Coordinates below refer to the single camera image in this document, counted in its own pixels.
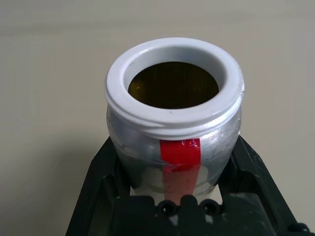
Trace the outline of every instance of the red tape strip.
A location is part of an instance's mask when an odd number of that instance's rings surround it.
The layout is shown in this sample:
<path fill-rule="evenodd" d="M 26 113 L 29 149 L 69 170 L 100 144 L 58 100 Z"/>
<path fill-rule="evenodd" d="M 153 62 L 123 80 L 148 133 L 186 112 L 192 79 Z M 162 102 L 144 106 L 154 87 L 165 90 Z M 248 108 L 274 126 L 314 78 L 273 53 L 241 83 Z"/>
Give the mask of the red tape strip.
<path fill-rule="evenodd" d="M 160 140 L 165 199 L 180 204 L 183 195 L 193 194 L 201 164 L 200 139 Z"/>

